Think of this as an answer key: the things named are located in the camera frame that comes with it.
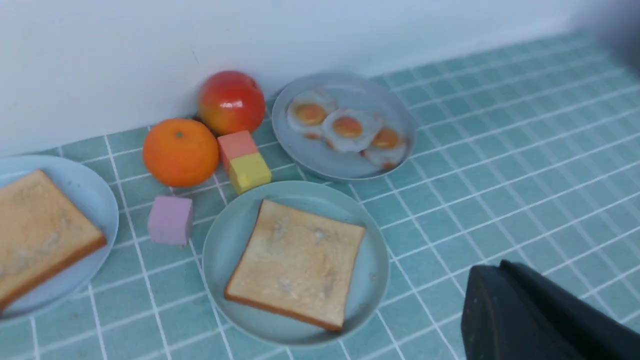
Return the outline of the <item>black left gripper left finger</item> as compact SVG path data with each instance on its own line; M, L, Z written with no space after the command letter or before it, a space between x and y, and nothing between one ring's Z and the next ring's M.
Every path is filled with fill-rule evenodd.
M637 332L519 262L471 267L461 316L469 360L637 360Z

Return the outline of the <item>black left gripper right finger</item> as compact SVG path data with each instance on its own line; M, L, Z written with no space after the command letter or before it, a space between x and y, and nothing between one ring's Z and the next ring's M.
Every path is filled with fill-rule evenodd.
M639 79L640 2L638 0L573 0L572 27Z

